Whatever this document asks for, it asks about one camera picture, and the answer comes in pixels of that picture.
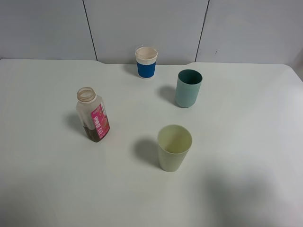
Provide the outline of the teal plastic cup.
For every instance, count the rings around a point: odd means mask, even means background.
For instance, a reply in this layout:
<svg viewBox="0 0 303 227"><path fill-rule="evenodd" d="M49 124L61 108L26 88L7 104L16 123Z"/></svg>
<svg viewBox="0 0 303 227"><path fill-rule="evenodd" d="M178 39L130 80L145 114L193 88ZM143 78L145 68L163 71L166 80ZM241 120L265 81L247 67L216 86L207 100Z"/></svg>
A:
<svg viewBox="0 0 303 227"><path fill-rule="evenodd" d="M189 108L196 102L203 76L195 70L186 69L178 73L175 102L182 108Z"/></svg>

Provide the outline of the clear bottle with pink label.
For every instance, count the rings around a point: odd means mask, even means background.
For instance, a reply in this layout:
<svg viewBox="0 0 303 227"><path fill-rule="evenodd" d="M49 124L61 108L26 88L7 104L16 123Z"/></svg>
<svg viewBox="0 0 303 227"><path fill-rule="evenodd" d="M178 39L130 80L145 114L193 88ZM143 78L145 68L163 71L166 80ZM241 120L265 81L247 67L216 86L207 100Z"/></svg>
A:
<svg viewBox="0 0 303 227"><path fill-rule="evenodd" d="M76 111L88 138L101 141L110 130L103 98L93 88L82 87L77 92L77 100Z"/></svg>

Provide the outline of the pale yellow-green plastic cup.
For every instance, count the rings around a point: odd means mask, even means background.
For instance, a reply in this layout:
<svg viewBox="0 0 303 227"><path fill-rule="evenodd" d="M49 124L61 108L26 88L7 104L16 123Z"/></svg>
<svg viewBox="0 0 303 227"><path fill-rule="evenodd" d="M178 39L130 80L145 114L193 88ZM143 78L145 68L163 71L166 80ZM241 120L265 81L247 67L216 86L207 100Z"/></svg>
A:
<svg viewBox="0 0 303 227"><path fill-rule="evenodd" d="M161 168L166 172L177 171L191 148L190 132L180 125L167 125L159 131L157 141Z"/></svg>

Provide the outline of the white cup with blue sleeve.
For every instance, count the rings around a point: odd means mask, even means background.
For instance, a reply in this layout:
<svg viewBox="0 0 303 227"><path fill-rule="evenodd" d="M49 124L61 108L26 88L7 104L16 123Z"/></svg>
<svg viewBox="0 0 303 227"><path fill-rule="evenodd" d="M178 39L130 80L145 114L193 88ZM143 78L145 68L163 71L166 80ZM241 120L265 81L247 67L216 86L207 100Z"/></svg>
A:
<svg viewBox="0 0 303 227"><path fill-rule="evenodd" d="M151 79L155 73L158 52L148 46L141 46L135 51L138 74L143 79Z"/></svg>

